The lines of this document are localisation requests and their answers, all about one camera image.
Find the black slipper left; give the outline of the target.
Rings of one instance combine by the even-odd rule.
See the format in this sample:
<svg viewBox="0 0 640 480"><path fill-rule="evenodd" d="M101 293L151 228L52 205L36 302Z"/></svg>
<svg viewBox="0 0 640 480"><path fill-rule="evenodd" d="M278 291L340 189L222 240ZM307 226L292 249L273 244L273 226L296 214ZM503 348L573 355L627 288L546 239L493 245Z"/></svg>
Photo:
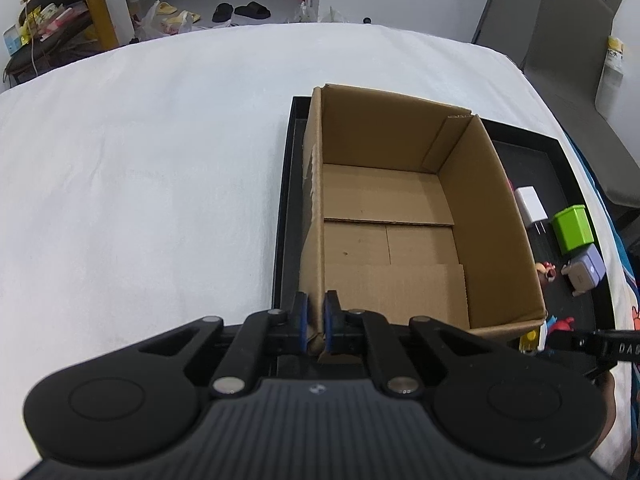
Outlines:
<svg viewBox="0 0 640 480"><path fill-rule="evenodd" d="M234 7L228 2L219 3L212 15L212 22L215 25L227 23L232 19Z"/></svg>

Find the white USB charger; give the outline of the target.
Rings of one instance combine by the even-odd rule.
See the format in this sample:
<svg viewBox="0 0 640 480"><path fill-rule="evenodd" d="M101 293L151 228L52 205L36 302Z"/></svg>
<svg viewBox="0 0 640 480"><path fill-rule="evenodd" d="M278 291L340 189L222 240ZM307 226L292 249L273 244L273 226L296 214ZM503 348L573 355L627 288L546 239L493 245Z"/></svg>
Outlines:
<svg viewBox="0 0 640 480"><path fill-rule="evenodd" d="M534 228L538 234L546 232L547 211L533 186L521 186L514 191L518 211L526 229Z"/></svg>

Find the black rectangular tray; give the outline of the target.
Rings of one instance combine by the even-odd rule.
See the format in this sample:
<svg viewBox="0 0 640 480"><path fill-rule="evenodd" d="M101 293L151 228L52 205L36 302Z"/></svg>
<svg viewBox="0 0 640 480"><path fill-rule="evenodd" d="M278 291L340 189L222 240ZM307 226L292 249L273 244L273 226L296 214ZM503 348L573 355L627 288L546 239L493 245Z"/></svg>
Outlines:
<svg viewBox="0 0 640 480"><path fill-rule="evenodd" d="M282 310L292 309L298 286L303 241L303 137L310 101L309 96L293 99L285 137L272 285L272 305ZM548 214L585 205L584 194L558 140L490 119L484 119L483 125L511 183L536 188ZM572 290L566 278L546 289L544 301L552 315L573 315L578 330L615 327L607 280L578 297L572 295Z"/></svg>

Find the white plastic bottle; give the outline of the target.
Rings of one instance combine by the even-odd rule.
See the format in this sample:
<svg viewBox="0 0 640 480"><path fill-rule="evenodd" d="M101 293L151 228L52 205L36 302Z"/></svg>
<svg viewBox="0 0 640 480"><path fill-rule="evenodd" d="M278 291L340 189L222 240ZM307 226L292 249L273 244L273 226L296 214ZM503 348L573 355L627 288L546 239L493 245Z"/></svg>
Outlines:
<svg viewBox="0 0 640 480"><path fill-rule="evenodd" d="M617 100L624 79L624 43L616 37L608 37L605 59L594 98L598 113L608 119Z"/></svg>

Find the green toy box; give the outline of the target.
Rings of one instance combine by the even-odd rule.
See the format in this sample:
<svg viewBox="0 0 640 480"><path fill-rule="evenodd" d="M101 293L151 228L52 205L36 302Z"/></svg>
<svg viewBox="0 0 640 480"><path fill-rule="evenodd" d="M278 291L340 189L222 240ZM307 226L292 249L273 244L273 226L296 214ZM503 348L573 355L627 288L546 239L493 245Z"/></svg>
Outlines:
<svg viewBox="0 0 640 480"><path fill-rule="evenodd" d="M564 255L594 242L585 205L569 206L557 212L552 217L551 224Z"/></svg>

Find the black slipper right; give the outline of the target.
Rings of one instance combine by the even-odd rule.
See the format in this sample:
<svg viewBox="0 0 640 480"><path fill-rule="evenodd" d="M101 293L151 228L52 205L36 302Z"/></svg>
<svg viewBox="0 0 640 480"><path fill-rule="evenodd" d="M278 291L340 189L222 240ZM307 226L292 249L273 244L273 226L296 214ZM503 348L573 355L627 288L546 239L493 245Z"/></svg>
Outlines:
<svg viewBox="0 0 640 480"><path fill-rule="evenodd" d="M256 21L263 21L271 18L270 10L257 1L251 1L245 6L237 6L234 9L234 14L242 16L242 18L249 18L250 20Z"/></svg>

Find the brown cardboard box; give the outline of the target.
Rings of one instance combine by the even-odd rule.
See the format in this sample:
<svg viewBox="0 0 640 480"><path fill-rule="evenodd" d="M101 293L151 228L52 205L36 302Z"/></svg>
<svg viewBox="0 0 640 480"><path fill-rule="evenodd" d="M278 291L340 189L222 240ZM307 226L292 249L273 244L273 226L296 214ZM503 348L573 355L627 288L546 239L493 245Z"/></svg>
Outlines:
<svg viewBox="0 0 640 480"><path fill-rule="evenodd" d="M393 324L425 315L493 340L544 320L506 170L470 110L328 84L311 97L302 169L312 352L329 345L328 292Z"/></svg>

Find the brown-haired girl figurine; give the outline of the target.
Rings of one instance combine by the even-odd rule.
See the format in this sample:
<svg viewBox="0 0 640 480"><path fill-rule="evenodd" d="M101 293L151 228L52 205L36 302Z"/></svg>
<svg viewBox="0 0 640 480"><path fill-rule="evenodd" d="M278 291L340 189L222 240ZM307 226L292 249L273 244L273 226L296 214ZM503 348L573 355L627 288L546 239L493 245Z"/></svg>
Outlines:
<svg viewBox="0 0 640 480"><path fill-rule="evenodd" d="M547 285L552 283L558 276L558 270L556 270L556 266L549 261L536 262L535 269L541 287L546 287Z"/></svg>

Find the white plastic bag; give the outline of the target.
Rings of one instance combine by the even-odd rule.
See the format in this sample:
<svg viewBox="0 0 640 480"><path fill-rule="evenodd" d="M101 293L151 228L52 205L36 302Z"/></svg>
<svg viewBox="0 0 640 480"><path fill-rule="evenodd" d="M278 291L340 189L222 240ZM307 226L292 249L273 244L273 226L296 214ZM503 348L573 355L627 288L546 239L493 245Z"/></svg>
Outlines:
<svg viewBox="0 0 640 480"><path fill-rule="evenodd" d="M156 0L143 16L134 14L134 42L160 39L193 32L198 29L201 15Z"/></svg>

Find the grey dining chair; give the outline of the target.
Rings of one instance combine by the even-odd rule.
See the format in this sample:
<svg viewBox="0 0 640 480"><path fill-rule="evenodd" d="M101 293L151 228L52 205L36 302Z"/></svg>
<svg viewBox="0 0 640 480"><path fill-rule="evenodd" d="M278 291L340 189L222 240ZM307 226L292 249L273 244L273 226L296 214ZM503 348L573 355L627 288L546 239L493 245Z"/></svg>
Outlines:
<svg viewBox="0 0 640 480"><path fill-rule="evenodd" d="M613 12L603 0L488 0L474 41L518 66L608 200L639 205L639 165L594 106Z"/></svg>

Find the blue patterned bed sheet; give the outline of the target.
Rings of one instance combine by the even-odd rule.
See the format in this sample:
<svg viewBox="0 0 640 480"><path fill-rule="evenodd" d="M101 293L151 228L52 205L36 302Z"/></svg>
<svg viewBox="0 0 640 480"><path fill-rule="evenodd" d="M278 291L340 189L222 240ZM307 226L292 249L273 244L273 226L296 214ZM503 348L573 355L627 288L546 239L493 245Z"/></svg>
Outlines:
<svg viewBox="0 0 640 480"><path fill-rule="evenodd" d="M639 292L634 271L631 270L623 242L605 207L596 179L576 144L570 140L567 133L564 133L564 136L570 146L572 156L584 174L580 179L580 186L588 188L586 203L606 267L613 306L614 327L616 330L635 330L637 328Z"/></svg>

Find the yellow wooden side table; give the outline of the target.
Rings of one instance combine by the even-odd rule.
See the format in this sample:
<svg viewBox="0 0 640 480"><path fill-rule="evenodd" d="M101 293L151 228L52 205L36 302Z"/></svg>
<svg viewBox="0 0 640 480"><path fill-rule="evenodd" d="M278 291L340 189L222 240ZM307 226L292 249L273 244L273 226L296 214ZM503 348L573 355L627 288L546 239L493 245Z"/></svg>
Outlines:
<svg viewBox="0 0 640 480"><path fill-rule="evenodd" d="M22 0L15 31L3 77L16 84L119 46L106 0Z"/></svg>

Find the black slipper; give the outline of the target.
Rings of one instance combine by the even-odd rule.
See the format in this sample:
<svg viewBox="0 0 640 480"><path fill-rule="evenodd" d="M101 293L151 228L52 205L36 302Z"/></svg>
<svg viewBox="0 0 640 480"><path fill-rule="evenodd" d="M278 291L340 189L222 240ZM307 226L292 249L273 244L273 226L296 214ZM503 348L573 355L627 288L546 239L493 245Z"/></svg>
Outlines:
<svg viewBox="0 0 640 480"><path fill-rule="evenodd" d="M234 9L234 14L242 16L242 18L249 18L250 20L256 21L263 21L271 18L270 10L257 1L251 1L245 6L237 6Z"/></svg>
<svg viewBox="0 0 640 480"><path fill-rule="evenodd" d="M212 15L212 22L215 25L227 23L232 19L234 7L228 2L219 3Z"/></svg>

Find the lavender toy block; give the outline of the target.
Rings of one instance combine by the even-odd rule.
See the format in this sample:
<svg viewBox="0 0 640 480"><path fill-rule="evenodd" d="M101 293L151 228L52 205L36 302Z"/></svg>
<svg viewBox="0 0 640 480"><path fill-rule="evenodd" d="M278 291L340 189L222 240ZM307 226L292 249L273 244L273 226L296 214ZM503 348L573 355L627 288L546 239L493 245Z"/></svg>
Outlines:
<svg viewBox="0 0 640 480"><path fill-rule="evenodd" d="M599 249L595 244L585 246L562 267L561 274L566 276L574 287L574 297L596 288L606 274L605 264Z"/></svg>

